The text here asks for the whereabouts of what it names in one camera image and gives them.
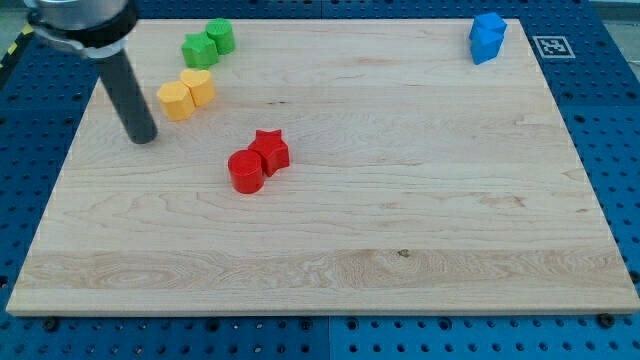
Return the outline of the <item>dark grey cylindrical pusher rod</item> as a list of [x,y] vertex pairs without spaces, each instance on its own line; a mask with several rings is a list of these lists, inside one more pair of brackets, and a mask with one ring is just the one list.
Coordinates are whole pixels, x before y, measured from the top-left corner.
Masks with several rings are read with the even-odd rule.
[[98,59],[95,65],[120,121],[134,144],[157,136],[157,127],[125,50]]

